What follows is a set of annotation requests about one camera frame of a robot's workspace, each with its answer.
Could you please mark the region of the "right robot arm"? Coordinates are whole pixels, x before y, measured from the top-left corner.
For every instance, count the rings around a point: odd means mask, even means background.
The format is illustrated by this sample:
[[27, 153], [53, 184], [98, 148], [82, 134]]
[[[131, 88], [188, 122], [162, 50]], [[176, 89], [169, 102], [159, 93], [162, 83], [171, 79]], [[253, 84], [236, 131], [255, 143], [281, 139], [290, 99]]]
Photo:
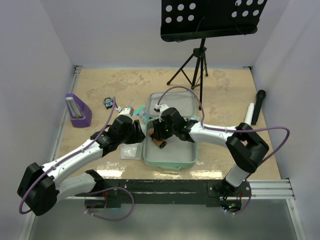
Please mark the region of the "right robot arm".
[[269, 151], [268, 144], [247, 123], [236, 127], [205, 125], [194, 119], [186, 119], [174, 107], [156, 105], [159, 113], [153, 124], [153, 137], [159, 141], [176, 136], [181, 141], [209, 143], [229, 150], [235, 164], [224, 177], [223, 192], [230, 197], [241, 190], [241, 183], [262, 163]]

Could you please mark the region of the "amber medicine bottle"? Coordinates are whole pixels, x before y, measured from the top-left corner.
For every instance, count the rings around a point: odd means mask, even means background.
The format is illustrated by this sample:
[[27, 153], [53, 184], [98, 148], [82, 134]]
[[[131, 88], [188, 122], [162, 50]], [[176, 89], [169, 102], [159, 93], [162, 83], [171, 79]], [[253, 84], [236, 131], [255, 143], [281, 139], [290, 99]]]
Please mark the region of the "amber medicine bottle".
[[158, 146], [160, 149], [163, 149], [167, 145], [167, 142], [165, 140], [159, 138], [158, 133], [155, 132], [154, 130], [149, 130], [148, 135], [151, 138], [152, 142], [156, 146]]

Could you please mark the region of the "white gauze packet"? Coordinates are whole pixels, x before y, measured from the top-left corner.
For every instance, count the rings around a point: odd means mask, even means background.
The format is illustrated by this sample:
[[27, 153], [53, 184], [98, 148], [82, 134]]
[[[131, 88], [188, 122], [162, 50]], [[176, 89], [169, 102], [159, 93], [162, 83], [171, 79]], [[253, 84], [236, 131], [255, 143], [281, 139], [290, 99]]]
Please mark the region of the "white gauze packet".
[[142, 154], [142, 145], [135, 144], [122, 144], [120, 147], [120, 159], [123, 160], [140, 160]]

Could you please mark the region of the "teal packet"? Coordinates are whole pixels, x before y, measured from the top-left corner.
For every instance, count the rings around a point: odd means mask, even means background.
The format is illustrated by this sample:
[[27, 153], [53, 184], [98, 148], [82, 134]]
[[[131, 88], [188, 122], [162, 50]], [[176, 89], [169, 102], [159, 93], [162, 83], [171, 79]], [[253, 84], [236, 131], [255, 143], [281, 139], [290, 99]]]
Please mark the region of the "teal packet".
[[134, 115], [142, 120], [144, 123], [146, 123], [148, 120], [150, 120], [152, 117], [148, 114], [147, 108], [143, 105], [139, 107], [135, 112]]

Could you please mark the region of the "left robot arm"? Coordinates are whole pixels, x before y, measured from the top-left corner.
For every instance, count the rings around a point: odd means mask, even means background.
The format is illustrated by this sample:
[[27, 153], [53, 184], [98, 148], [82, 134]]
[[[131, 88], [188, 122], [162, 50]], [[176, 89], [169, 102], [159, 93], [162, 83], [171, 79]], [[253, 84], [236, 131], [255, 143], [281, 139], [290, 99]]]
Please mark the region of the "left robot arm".
[[65, 156], [43, 165], [30, 164], [17, 189], [21, 197], [19, 213], [33, 212], [41, 216], [65, 198], [82, 193], [99, 196], [104, 190], [104, 179], [96, 171], [87, 170], [80, 176], [70, 176], [115, 151], [121, 144], [141, 143], [145, 137], [139, 120], [119, 115], [107, 130], [95, 132]]

